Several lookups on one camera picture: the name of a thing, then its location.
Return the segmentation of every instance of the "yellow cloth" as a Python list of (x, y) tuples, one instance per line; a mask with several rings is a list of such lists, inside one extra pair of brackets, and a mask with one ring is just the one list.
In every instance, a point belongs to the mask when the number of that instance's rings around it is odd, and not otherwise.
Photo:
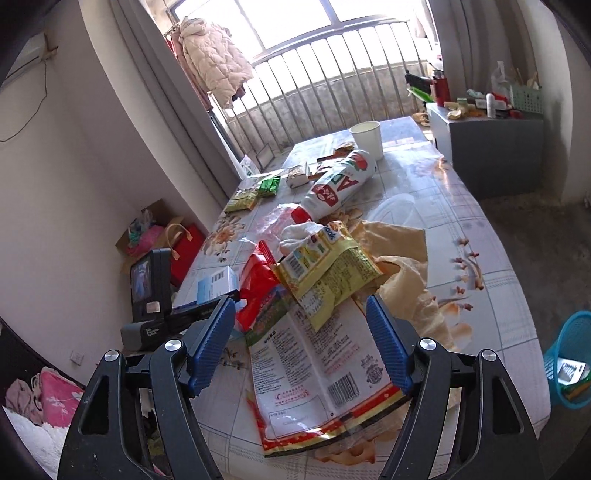
[[(350, 232), (384, 273), (353, 295), (360, 305), (365, 305), (367, 297), (377, 292), (393, 316), (409, 321), (420, 337), (433, 338), (448, 350), (456, 349), (454, 330), (471, 335), (471, 327), (466, 324), (452, 328), (447, 325), (437, 301), (426, 289), (428, 257), (424, 230), (360, 220)], [(450, 391), (448, 409), (459, 403), (460, 392), (458, 388)], [(356, 445), (364, 440), (395, 439), (407, 411), (408, 403), (360, 432)], [(365, 444), (369, 445), (368, 452), (375, 448), (373, 443)], [(341, 457), (354, 448), (339, 448), (337, 443), (317, 450), (315, 455), (322, 461), (343, 463)]]

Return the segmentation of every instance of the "hanging clothes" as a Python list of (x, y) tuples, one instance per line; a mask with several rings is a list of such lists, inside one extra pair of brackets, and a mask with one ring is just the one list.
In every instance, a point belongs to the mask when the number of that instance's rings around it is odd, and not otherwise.
[(185, 18), (180, 41), (200, 85), (211, 90), (222, 108), (232, 108), (232, 96), (252, 78), (252, 66), (232, 42), (229, 30), (201, 18)]
[(178, 63), (185, 72), (185, 75), (191, 81), (191, 85), (193, 85), (193, 89), (195, 90), (195, 93), (197, 93), (197, 96), (201, 100), (201, 103), (203, 104), (205, 110), (210, 112), (213, 109), (213, 107), (212, 103), (209, 101), (209, 95), (207, 94), (207, 90), (200, 85), (198, 79), (191, 71), (191, 68), (189, 68), (189, 64), (187, 64), (187, 59), (184, 57), (183, 53), (183, 45), (180, 42), (180, 34), (180, 30), (177, 28), (170, 35), (170, 41), (173, 46), (174, 56), (177, 57)]
[(236, 90), (236, 93), (234, 95), (232, 95), (232, 101), (235, 102), (236, 100), (244, 97), (245, 95), (246, 95), (246, 90), (244, 89), (244, 84), (242, 84), (238, 87), (238, 90)]

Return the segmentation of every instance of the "red bottle cap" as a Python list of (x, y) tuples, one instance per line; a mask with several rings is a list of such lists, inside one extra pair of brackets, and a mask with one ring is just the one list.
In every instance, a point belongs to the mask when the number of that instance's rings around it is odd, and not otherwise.
[(310, 222), (312, 217), (308, 212), (306, 212), (302, 207), (296, 207), (291, 212), (291, 218), (296, 224)]

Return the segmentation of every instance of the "basket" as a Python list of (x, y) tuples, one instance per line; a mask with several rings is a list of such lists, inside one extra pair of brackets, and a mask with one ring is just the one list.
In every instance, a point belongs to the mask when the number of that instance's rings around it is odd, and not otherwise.
[(552, 406), (562, 404), (575, 410), (588, 405), (591, 402), (591, 388), (582, 392), (572, 401), (567, 400), (560, 392), (558, 372), (556, 371), (559, 357), (591, 364), (591, 312), (581, 311), (572, 315), (562, 326), (558, 339), (544, 354), (544, 366), (550, 387)]
[(511, 104), (523, 112), (544, 113), (542, 90), (511, 84)]

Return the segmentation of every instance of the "white bottle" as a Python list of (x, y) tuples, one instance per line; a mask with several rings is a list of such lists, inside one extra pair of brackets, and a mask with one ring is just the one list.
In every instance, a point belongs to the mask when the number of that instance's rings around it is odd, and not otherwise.
[(365, 150), (353, 150), (322, 175), (291, 212), (295, 223), (317, 221), (338, 209), (378, 170), (375, 159)]
[(496, 118), (495, 96), (492, 93), (486, 94), (486, 116)]

